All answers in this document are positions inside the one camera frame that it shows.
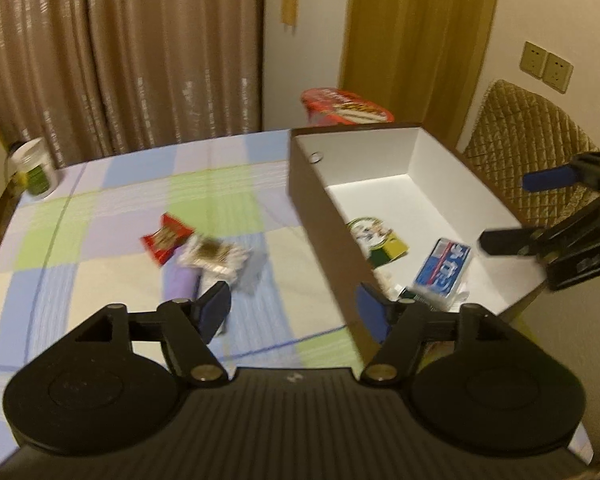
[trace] white wall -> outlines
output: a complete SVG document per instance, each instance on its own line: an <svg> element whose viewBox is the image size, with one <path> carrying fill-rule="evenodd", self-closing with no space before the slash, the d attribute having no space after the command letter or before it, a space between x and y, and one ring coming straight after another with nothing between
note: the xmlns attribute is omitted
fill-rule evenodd
<svg viewBox="0 0 600 480"><path fill-rule="evenodd" d="M525 41L574 65L566 94L519 69ZM498 0L474 101L458 147L466 146L490 83L506 79L548 98L600 147L600 0Z"/></svg>
<svg viewBox="0 0 600 480"><path fill-rule="evenodd" d="M282 0L265 0L265 130L307 126L300 94L338 86L348 0L299 0L298 24L280 22Z"/></svg>

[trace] purple object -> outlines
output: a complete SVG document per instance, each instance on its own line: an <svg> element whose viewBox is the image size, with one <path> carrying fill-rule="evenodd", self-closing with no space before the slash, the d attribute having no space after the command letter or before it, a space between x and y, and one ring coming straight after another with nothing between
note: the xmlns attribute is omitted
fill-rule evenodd
<svg viewBox="0 0 600 480"><path fill-rule="evenodd" d="M169 301L176 298L198 297L201 271L194 267L183 267L178 263L182 247L178 247L174 255L162 268L162 300Z"/></svg>

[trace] white jar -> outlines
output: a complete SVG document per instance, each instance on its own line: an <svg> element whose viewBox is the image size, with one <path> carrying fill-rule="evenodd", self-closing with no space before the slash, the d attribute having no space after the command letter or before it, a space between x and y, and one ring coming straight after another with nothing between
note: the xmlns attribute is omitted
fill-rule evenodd
<svg viewBox="0 0 600 480"><path fill-rule="evenodd" d="M11 155L18 178L32 198L50 195L58 187L58 175L42 138L25 142Z"/></svg>

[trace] checkered tablecloth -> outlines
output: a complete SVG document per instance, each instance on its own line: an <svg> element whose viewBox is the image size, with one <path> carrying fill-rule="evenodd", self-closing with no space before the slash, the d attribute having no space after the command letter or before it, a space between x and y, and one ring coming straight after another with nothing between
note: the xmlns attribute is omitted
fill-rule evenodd
<svg viewBox="0 0 600 480"><path fill-rule="evenodd" d="M107 303L163 300L139 238L165 211L266 256L210 345L225 366L360 368L286 195L287 153L286 131L167 146L72 166L48 198L21 200L0 247L0 461L15 449L1 409L15 371ZM161 358L156 344L134 349Z"/></svg>

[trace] wall socket plate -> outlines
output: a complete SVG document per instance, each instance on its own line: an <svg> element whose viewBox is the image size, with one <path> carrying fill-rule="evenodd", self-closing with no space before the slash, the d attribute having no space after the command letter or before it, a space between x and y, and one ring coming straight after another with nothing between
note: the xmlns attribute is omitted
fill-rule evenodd
<svg viewBox="0 0 600 480"><path fill-rule="evenodd" d="M540 79L547 59L548 52L533 43L525 41L525 47L520 59L520 70Z"/></svg>
<svg viewBox="0 0 600 480"><path fill-rule="evenodd" d="M555 54L549 54L542 72L542 81L558 92L565 93L573 73L573 65Z"/></svg>

